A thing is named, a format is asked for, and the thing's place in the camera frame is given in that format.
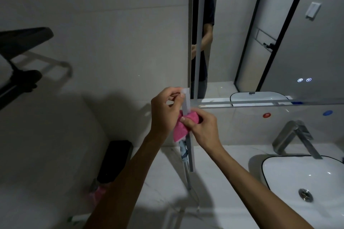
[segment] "stainless steel faucet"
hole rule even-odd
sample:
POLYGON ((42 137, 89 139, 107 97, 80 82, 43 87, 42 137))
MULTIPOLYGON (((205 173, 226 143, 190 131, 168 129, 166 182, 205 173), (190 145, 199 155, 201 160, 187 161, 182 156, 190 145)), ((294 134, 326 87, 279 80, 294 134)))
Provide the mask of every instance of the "stainless steel faucet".
POLYGON ((300 120, 291 120, 286 123, 277 138, 273 141, 273 151, 281 155, 295 136, 299 137, 313 158, 322 159, 321 155, 310 142, 313 140, 312 135, 309 133, 304 122, 300 120))

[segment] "sink drain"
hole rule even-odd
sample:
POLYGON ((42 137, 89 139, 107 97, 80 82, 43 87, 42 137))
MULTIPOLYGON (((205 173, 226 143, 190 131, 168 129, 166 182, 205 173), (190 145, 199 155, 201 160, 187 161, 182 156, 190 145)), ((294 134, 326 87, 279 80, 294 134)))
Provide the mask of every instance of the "sink drain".
POLYGON ((303 201, 306 201, 306 202, 313 202, 313 196, 312 194, 306 190, 306 189, 299 189, 299 195, 300 197, 303 199, 303 201))

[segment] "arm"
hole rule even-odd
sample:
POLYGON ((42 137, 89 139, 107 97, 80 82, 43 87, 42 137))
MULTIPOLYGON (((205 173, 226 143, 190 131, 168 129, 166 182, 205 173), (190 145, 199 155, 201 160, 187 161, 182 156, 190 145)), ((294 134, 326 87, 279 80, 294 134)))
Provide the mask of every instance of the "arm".
POLYGON ((182 118, 181 121, 192 130, 197 142, 221 169, 259 228, 313 228, 227 153, 219 140, 214 115, 201 109, 192 110, 203 118, 203 122, 196 124, 188 118, 182 118))
MULTIPOLYGON (((202 42, 200 45, 200 51, 204 51, 204 49, 212 43, 213 41, 213 25, 212 24, 204 24, 203 26, 204 36, 202 38, 202 42)), ((191 59, 196 57, 196 45, 192 45, 191 48, 191 59)))
POLYGON ((166 88, 152 99, 152 126, 149 134, 135 156, 111 183, 84 229, 127 228, 148 170, 177 122, 184 100, 181 89, 166 88), (166 104, 167 100, 174 101, 174 104, 170 107, 166 104))

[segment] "white sink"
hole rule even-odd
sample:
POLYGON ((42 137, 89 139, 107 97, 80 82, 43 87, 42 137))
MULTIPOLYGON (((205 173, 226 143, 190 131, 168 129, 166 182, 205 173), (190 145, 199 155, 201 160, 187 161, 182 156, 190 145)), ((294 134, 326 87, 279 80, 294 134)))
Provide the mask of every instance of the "white sink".
POLYGON ((344 164, 331 157, 269 157, 261 180, 315 229, 344 228, 344 164), (306 202, 299 190, 308 190, 306 202))

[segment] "hand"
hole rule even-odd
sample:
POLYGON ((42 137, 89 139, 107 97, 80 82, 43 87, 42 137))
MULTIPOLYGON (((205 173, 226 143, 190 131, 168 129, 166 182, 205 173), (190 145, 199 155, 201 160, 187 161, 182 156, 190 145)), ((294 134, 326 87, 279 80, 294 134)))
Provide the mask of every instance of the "hand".
POLYGON ((180 121, 191 129, 198 144, 209 154, 210 151, 222 148, 222 144, 218 137, 217 119, 216 117, 204 110, 192 108, 199 116, 203 118, 200 124, 196 124, 189 118, 182 117, 180 121))
POLYGON ((196 57, 196 45, 191 46, 191 60, 196 57))
POLYGON ((162 136, 165 140, 173 130, 185 98, 185 94, 180 93, 182 89, 181 87, 168 87, 152 99, 151 134, 162 136), (174 101, 174 104, 167 105, 168 100, 174 101))

